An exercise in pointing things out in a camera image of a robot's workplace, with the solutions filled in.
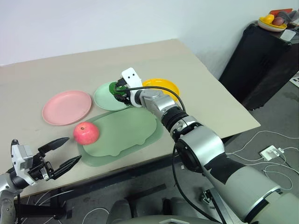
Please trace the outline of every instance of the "red apple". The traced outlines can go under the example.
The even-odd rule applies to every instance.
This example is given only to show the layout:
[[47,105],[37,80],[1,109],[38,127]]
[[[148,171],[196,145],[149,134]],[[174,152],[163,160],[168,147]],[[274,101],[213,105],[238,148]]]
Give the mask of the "red apple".
[[89,145],[98,140],[100,132],[93,123],[81,122],[75,127],[73,135],[75,141],[80,145]]

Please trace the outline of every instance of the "yellow plate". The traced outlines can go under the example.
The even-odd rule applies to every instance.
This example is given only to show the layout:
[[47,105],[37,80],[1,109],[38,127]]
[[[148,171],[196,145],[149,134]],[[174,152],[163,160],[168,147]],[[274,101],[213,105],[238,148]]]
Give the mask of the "yellow plate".
[[280,26],[275,26],[273,24],[267,23],[267,22],[264,21],[264,17],[260,17],[260,21],[263,22],[264,24],[267,24],[268,26],[275,27],[275,28],[278,28],[278,29],[285,29],[286,28],[285,24],[282,24]]
[[[167,80],[167,79],[162,79],[162,78],[153,78],[153,79],[149,79],[146,80],[142,83],[143,86],[161,86],[161,87],[165,87],[167,89],[170,89],[172,91],[174,91],[176,94],[179,95],[179,90],[178,87],[172,83],[171,81]],[[166,91],[166,90],[162,90],[164,94],[168,94],[170,95],[174,101],[177,101],[178,99],[170,92]]]

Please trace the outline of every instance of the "black case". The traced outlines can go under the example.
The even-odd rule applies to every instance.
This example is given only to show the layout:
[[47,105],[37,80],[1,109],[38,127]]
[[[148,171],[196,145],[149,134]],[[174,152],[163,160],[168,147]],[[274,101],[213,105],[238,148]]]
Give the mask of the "black case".
[[263,106],[299,70],[299,36],[290,42],[250,24],[219,81],[248,110]]

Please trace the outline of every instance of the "beige table surface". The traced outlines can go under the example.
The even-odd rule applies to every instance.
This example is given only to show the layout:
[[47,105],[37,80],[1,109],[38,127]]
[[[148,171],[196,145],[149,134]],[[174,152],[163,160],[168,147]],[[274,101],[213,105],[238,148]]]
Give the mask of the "beige table surface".
[[[142,80],[166,78],[180,89],[188,114],[213,129],[221,138],[260,126],[248,111],[213,77],[203,63],[178,40],[168,40],[86,53],[57,56],[0,67],[0,172],[11,168],[10,143],[37,148],[60,137],[71,137],[75,124],[53,126],[42,118],[44,104],[55,94],[82,90],[93,96],[100,85],[117,80],[133,67]],[[89,119],[107,111],[92,106]],[[165,130],[154,144],[101,167],[79,163],[57,180],[39,181],[23,196],[57,188],[109,171],[170,154],[173,141]],[[73,139],[51,151],[46,160],[54,168],[78,155]]]

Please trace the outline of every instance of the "green tray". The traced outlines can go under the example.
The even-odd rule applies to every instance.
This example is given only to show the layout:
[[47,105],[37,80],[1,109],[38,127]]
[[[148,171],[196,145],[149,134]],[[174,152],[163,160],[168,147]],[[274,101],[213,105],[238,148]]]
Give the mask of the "green tray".
[[[90,118],[87,121],[94,122],[94,121],[98,120],[99,118],[102,118],[102,117],[107,116],[112,113],[116,113],[116,112],[108,112],[105,114],[101,114],[96,117]],[[88,166],[99,167],[99,166],[108,164],[110,162],[113,162],[115,160],[118,160],[126,155],[129,155],[130,153],[136,152],[137,150],[142,149],[142,148],[156,142],[157,140],[159,140],[162,137],[162,134],[164,131],[163,126],[162,126],[161,122],[157,119],[156,119],[156,123],[157,123],[157,127],[156,127],[155,131],[153,132],[153,134],[151,136],[149,136],[145,140],[145,142],[142,145],[134,145],[132,147],[129,147],[129,148],[121,151],[119,153],[119,155],[117,155],[117,156],[111,156],[111,155],[92,156],[84,150],[82,145],[78,144],[78,150],[79,150],[80,154],[82,155],[81,160]]]

